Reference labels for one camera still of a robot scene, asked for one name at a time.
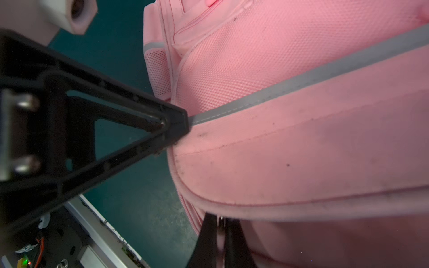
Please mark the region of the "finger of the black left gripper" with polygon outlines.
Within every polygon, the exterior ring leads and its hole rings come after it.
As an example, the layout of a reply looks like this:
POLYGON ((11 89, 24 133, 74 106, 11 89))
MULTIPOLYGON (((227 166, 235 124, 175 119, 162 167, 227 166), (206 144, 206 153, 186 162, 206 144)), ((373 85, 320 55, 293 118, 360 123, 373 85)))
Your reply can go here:
POLYGON ((3 235, 188 132, 184 109, 1 30, 3 235))

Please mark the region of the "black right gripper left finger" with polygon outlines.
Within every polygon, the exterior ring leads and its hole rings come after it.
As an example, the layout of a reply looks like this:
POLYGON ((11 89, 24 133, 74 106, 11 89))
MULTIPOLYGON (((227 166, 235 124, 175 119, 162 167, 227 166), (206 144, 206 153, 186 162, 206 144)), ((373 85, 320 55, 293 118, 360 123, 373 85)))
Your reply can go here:
POLYGON ((217 265, 217 216, 206 213, 187 268, 215 268, 217 265))

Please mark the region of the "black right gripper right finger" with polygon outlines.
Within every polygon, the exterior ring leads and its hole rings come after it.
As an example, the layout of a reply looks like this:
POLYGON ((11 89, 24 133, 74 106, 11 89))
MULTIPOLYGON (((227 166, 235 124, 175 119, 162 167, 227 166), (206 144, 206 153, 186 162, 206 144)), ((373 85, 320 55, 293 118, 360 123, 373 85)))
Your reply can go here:
POLYGON ((256 268, 239 220, 225 221, 225 268, 256 268))

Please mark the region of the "pink backpack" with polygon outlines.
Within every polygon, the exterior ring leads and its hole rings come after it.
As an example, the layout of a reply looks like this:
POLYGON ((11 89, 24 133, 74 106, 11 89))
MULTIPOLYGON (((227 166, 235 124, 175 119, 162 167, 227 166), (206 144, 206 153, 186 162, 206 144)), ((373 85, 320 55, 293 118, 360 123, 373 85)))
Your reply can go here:
POLYGON ((239 220, 257 268, 429 265, 427 1, 155 1, 155 97, 189 221, 239 220))

